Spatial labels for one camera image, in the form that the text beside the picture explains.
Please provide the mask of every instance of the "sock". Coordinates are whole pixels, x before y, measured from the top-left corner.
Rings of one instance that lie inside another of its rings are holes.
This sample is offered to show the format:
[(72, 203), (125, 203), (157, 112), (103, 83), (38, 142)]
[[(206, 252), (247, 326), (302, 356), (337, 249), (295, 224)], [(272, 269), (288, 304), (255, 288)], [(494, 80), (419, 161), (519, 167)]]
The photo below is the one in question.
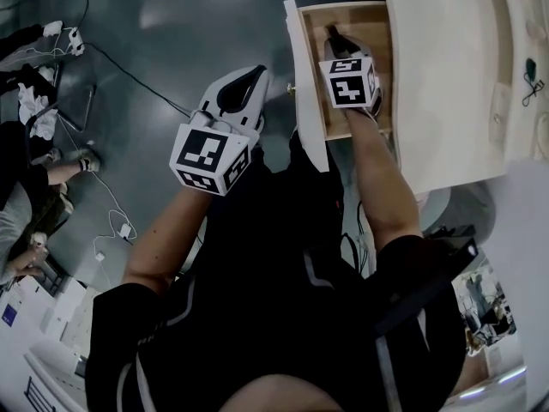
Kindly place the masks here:
[(89, 171), (90, 170), (90, 161), (89, 159), (80, 159), (78, 161), (78, 163), (80, 163), (80, 170), (81, 171)]

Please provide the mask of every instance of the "drawer knob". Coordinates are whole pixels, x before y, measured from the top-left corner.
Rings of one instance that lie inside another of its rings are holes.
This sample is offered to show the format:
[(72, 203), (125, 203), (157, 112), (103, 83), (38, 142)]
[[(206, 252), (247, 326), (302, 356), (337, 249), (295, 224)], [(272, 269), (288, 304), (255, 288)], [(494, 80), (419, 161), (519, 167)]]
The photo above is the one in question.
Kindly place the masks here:
[(290, 96), (295, 98), (295, 87), (290, 82), (288, 83), (288, 86), (286, 87), (286, 91)]

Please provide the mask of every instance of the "black cable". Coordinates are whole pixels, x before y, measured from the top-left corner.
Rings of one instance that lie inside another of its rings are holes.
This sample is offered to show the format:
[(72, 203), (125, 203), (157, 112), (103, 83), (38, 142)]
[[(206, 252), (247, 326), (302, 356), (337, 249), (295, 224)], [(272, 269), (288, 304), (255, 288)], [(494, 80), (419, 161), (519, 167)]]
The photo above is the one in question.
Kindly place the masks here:
[(362, 258), (362, 263), (360, 264), (360, 274), (362, 275), (362, 270), (364, 270), (364, 267), (366, 266), (366, 261), (368, 261), (368, 250), (365, 250), (365, 255)]
[(18, 8), (19, 6), (21, 6), (21, 5), (24, 4), (24, 3), (25, 3), (25, 0), (19, 0), (19, 1), (16, 2), (16, 3), (10, 4), (10, 6), (6, 6), (5, 8), (0, 8), (0, 11), (2, 11), (2, 10), (15, 9), (15, 8)]
[(344, 238), (347, 238), (347, 240), (349, 241), (349, 245), (351, 246), (351, 251), (353, 252), (354, 268), (357, 270), (357, 272), (360, 273), (359, 252), (357, 251), (357, 246), (354, 244), (354, 241), (351, 239), (348, 233), (344, 233), (341, 236), (340, 244)]
[(185, 115), (187, 118), (190, 118), (190, 115), (189, 113), (187, 113), (183, 107), (181, 106), (178, 106), (175, 102), (173, 102), (172, 100), (169, 100), (167, 99), (167, 97), (163, 96), (162, 94), (158, 93), (156, 90), (153, 90), (151, 87), (149, 87), (147, 84), (145, 84), (144, 82), (141, 82), (140, 80), (138, 80), (135, 76), (133, 76), (131, 73), (129, 73), (128, 70), (124, 69), (120, 64), (118, 64), (114, 59), (112, 59), (109, 54), (107, 52), (105, 52), (103, 49), (101, 49), (100, 47), (96, 46), (94, 43), (83, 43), (84, 45), (89, 45), (91, 47), (93, 47), (97, 52), (101, 53), (105, 58), (107, 58), (111, 63), (113, 63), (122, 73), (124, 73), (125, 75), (129, 76), (134, 82), (136, 82), (137, 84), (139, 84), (141, 87), (147, 89), (149, 92), (151, 92), (152, 94), (155, 94), (156, 96), (158, 96), (159, 98), (161, 98), (162, 100), (164, 100), (171, 108), (177, 110), (178, 112), (180, 112), (181, 114)]
[(362, 202), (359, 202), (359, 206), (357, 206), (357, 224), (359, 225), (359, 233), (364, 235), (364, 227), (360, 221), (360, 206), (362, 206)]
[(89, 8), (89, 0), (86, 0), (86, 8), (84, 9), (84, 13), (82, 14), (82, 17), (81, 17), (80, 21), (76, 25), (76, 29), (80, 29), (80, 25), (84, 21), (84, 18), (86, 18), (88, 8)]

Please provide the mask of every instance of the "forearm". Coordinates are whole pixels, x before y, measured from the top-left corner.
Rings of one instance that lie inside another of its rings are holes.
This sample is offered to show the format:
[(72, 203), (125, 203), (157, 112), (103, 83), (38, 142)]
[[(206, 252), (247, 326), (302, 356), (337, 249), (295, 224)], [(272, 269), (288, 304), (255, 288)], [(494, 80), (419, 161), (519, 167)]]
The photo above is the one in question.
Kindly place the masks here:
[(163, 294), (189, 255), (211, 201), (211, 194), (183, 188), (136, 243), (123, 283)]
[(376, 125), (353, 111), (347, 111), (347, 118), (353, 134), (360, 198), (377, 251), (402, 235), (420, 236), (415, 198)]

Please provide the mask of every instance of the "drawer front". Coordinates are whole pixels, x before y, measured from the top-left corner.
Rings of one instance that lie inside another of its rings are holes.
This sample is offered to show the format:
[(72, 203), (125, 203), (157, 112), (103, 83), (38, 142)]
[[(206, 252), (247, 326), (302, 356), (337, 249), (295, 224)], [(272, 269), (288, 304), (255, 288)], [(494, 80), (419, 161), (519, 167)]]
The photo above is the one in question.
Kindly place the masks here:
[(329, 170), (329, 164), (323, 118), (303, 19), (295, 0), (285, 1), (284, 5), (295, 66), (295, 100), (299, 138), (312, 164), (321, 173), (326, 173)]

